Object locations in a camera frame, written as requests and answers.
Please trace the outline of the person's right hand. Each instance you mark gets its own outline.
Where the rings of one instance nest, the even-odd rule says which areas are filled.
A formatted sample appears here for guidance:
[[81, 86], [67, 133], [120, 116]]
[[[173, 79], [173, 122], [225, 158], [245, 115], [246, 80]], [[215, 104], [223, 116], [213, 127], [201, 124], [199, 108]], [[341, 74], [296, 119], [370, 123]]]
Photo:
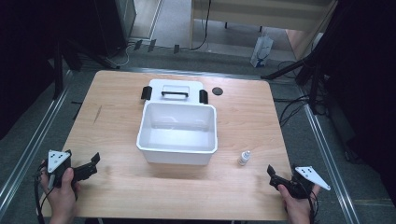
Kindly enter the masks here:
[[278, 191], [282, 196], [284, 205], [286, 206], [288, 218], [289, 217], [308, 217], [311, 220], [311, 210], [316, 201], [316, 197], [320, 191], [320, 186], [315, 185], [312, 188], [311, 199], [298, 200], [290, 196], [289, 191], [283, 185], [278, 186]]

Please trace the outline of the light wooden bench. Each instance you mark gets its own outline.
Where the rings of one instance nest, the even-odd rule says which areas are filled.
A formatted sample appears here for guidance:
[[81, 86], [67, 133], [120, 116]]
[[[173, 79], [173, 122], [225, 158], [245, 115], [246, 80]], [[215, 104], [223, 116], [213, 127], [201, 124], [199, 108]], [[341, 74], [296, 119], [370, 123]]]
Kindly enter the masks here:
[[338, 0], [190, 0], [190, 44], [195, 19], [285, 29], [297, 60], [324, 32]]

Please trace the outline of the dark cabinet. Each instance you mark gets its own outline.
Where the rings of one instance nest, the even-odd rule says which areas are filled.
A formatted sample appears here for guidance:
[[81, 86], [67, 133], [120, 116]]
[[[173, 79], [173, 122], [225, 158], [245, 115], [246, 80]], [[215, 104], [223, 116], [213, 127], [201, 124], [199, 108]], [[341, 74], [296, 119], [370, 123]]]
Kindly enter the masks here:
[[113, 56], [127, 47], [136, 10], [134, 0], [94, 0], [100, 28], [101, 54]]

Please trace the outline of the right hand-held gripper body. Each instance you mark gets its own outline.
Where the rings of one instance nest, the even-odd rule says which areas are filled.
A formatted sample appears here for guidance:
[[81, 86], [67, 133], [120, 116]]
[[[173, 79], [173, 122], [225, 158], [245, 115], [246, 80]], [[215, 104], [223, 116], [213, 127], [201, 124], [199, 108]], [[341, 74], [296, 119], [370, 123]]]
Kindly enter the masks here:
[[296, 166], [293, 168], [291, 180], [281, 182], [295, 199], [307, 199], [315, 185], [330, 190], [331, 186], [316, 172], [312, 166]]

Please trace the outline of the black tripod stand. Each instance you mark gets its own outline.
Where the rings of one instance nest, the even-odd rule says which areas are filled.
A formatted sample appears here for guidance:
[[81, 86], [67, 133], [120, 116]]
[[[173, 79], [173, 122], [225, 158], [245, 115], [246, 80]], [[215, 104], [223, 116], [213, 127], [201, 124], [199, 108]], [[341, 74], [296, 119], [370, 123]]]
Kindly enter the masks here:
[[261, 76], [261, 79], [274, 80], [278, 77], [286, 75], [289, 72], [293, 72], [296, 69], [299, 69], [300, 72], [295, 77], [295, 83], [298, 86], [303, 86], [307, 83], [310, 83], [308, 106], [315, 115], [318, 115], [319, 82], [323, 79], [323, 74], [321, 72], [321, 59], [317, 50], [314, 49], [301, 60], [281, 68], [272, 74]]

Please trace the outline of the small white bottle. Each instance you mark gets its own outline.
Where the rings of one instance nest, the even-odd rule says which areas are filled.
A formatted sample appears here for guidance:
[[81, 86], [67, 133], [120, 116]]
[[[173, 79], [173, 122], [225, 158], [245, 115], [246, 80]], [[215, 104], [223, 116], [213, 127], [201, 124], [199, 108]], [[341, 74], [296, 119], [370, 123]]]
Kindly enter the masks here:
[[251, 152], [249, 150], [242, 152], [238, 159], [238, 164], [241, 166], [246, 165], [250, 159], [250, 156]]

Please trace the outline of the white paper bag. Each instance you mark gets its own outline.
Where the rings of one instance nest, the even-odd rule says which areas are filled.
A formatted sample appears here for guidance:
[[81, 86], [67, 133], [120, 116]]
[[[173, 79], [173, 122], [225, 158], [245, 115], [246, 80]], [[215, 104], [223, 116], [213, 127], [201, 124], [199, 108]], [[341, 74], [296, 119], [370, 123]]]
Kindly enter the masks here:
[[271, 52], [274, 40], [268, 35], [260, 36], [257, 39], [250, 63], [253, 67], [264, 67]]

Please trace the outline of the metal floor rail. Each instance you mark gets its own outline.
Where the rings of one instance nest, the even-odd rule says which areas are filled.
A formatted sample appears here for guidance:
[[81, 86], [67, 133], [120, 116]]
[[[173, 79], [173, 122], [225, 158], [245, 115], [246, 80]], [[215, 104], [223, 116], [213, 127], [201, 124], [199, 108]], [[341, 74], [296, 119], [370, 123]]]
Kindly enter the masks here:
[[50, 85], [0, 140], [0, 220], [7, 212], [27, 170], [60, 110], [73, 72], [64, 75], [64, 89], [56, 99]]
[[361, 224], [355, 206], [347, 190], [347, 186], [338, 170], [331, 148], [329, 147], [324, 132], [319, 124], [318, 117], [312, 112], [309, 105], [304, 107], [304, 111], [316, 138], [318, 148], [327, 168], [330, 180], [332, 181], [332, 190], [335, 192], [337, 201], [346, 219], [346, 224]]

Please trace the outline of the black metal stand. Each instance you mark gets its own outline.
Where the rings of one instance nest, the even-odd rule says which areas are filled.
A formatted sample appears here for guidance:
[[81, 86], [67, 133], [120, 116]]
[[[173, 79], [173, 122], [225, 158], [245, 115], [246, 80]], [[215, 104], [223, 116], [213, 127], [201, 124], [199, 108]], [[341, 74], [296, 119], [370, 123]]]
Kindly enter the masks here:
[[67, 65], [72, 70], [79, 71], [82, 66], [82, 62], [78, 57], [79, 52], [85, 54], [95, 62], [101, 64], [104, 68], [112, 70], [120, 68], [118, 65], [111, 65], [110, 62], [107, 62], [104, 59], [100, 58], [91, 50], [84, 48], [78, 42], [72, 39], [58, 38], [54, 44], [54, 100], [58, 99], [65, 89], [63, 61], [66, 61]]

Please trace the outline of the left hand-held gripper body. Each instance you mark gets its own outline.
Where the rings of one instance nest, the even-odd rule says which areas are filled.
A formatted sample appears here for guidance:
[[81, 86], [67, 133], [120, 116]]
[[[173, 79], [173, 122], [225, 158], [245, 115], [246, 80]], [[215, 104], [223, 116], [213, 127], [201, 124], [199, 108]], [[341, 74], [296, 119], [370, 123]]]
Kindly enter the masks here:
[[50, 150], [48, 153], [47, 172], [49, 177], [48, 188], [60, 188], [62, 186], [62, 179], [64, 172], [71, 168], [71, 151], [56, 151]]

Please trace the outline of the white plastic storage box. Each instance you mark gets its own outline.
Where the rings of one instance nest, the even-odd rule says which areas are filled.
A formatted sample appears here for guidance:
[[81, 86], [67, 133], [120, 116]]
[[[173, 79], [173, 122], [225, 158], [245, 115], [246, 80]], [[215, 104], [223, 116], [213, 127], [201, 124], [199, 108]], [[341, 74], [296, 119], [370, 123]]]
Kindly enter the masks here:
[[208, 165], [218, 149], [216, 108], [146, 103], [136, 146], [147, 162]]

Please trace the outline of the person's left hand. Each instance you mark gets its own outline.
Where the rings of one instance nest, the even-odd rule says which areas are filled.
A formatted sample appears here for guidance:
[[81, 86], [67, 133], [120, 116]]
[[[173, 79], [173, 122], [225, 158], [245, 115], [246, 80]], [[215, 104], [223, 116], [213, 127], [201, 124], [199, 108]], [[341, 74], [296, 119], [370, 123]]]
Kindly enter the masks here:
[[59, 189], [54, 188], [52, 192], [48, 192], [49, 178], [47, 175], [47, 168], [41, 168], [40, 172], [41, 185], [45, 193], [48, 195], [52, 216], [56, 214], [75, 216], [78, 208], [74, 189], [76, 189], [76, 191], [79, 191], [80, 185], [79, 183], [72, 185], [74, 170], [68, 168], [64, 172], [62, 186]]

